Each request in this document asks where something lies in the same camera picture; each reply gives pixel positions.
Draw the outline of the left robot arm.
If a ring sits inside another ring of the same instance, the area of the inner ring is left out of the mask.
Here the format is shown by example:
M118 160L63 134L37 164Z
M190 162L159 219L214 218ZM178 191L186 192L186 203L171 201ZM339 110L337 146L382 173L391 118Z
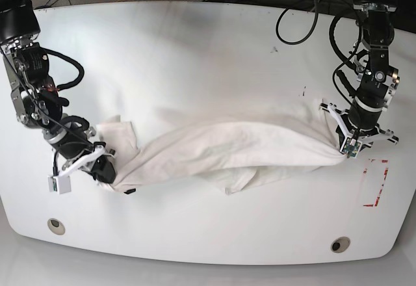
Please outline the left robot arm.
M352 0L352 11L359 27L357 44L364 48L355 49L349 57L339 50L335 41L335 27L342 15L336 15L330 25L330 44L335 54L343 65L354 71L359 82L354 88L337 68L333 77L345 87L350 108L339 110L332 103L320 104L320 109L337 122L339 151L347 157L356 158L361 150L371 148L377 140L398 142L392 131L384 131L378 124L400 82L398 69L389 64L389 46L395 37L390 15L396 9L397 0Z

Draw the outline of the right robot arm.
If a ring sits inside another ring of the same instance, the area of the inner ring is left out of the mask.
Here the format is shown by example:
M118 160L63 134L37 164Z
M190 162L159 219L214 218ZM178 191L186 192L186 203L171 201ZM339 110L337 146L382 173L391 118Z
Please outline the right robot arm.
M1 0L1 54L5 63L11 98L18 121L29 129L41 129L44 139L67 165L82 170L93 179L111 184L116 170L110 161L112 152L105 142L91 142L90 123L80 116L66 116L69 101L59 92L77 86L84 68L62 53L43 48L34 37L40 33L31 0ZM49 58L57 57L77 71L77 77L55 84L49 74Z

